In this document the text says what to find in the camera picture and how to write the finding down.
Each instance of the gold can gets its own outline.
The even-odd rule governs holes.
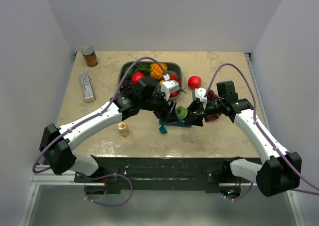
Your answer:
[[[99,63],[96,57],[94,48],[92,46],[85,46],[81,49],[81,53],[84,57],[86,64],[90,67],[96,66]]]
[[[129,131],[128,126],[124,122],[120,122],[118,124],[118,129],[119,129],[120,135],[122,137],[128,137],[130,131]]]

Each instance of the yellow flower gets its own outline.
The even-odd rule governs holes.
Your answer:
[[[165,63],[160,63],[165,71],[167,71],[167,65]],[[151,77],[155,80],[161,80],[164,72],[157,63],[151,64]]]

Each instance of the grey dish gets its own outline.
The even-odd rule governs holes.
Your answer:
[[[130,66],[133,63],[134,63],[134,61],[129,61],[129,62],[126,62],[122,66],[120,74],[119,74],[118,84],[120,83],[120,81],[121,81],[121,79],[122,79],[122,77],[123,77],[123,75],[125,73],[124,69],[126,69],[127,66]],[[154,62],[152,62],[152,61],[141,61],[141,63],[146,63],[146,64],[151,65]],[[183,78],[180,66],[175,64],[175,63],[172,63],[172,62],[161,62],[161,63],[165,63],[167,65],[167,72],[168,72],[169,75],[175,74],[177,76],[177,78],[180,80],[180,86],[183,89],[184,88],[184,78]],[[180,96],[180,94],[181,94],[181,92],[176,97],[170,98],[170,100],[177,99]]]

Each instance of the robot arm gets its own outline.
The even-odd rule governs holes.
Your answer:
[[[224,162],[222,172],[224,179],[234,179],[234,177],[248,179],[257,183],[260,191],[267,197],[297,188],[300,184],[300,178],[292,171],[257,128],[253,117],[253,107],[248,100],[238,99],[232,81],[217,83],[217,90],[221,99],[216,102],[206,103],[206,99],[203,97],[206,93],[205,89],[196,89],[193,94],[196,97],[193,97],[194,101],[188,109],[199,111],[201,119],[204,118],[205,121],[207,121],[208,115],[223,113],[228,116],[245,133],[262,161],[262,165],[259,165],[239,157],[227,160]],[[300,172],[302,160],[299,154],[297,152],[290,153],[278,143],[258,117],[257,121],[263,131],[275,142],[276,148]]]
[[[157,82],[151,78],[140,80],[134,90],[119,93],[106,112],[103,112],[110,102],[106,102],[94,112],[56,128],[54,124],[45,127],[40,151],[54,138],[69,131],[69,133],[44,153],[46,161],[57,175],[67,170],[73,170],[91,176],[98,171],[99,165],[93,156],[74,151],[87,138],[102,129],[120,123],[125,119],[137,115],[140,109],[154,111],[155,115],[164,122],[175,121],[177,117],[169,118],[171,107],[168,104],[169,95],[179,90],[179,84],[174,80],[163,82],[158,90]]]

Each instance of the marble surface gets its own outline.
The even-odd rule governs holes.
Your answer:
[[[114,94],[122,65],[142,56],[150,56],[161,62],[178,64],[188,79],[192,75],[202,78],[207,88],[215,69],[223,63],[238,66],[253,86],[244,53],[242,52],[158,52],[158,51],[97,51],[99,64],[88,67],[79,52],[74,61],[57,125],[77,120],[96,110]],[[96,97],[86,103],[80,83],[80,73],[87,71]],[[239,98],[252,102],[250,93],[239,73],[225,66],[217,74],[212,89],[219,81],[232,80]],[[191,90],[177,99],[177,105],[187,107],[192,101]],[[130,135],[122,138],[117,125],[112,125],[79,145],[76,151],[98,157],[257,157],[258,154],[244,135],[229,118],[221,116],[204,127],[182,128],[167,126],[167,134],[159,132],[158,119],[152,112],[140,111],[125,121]]]

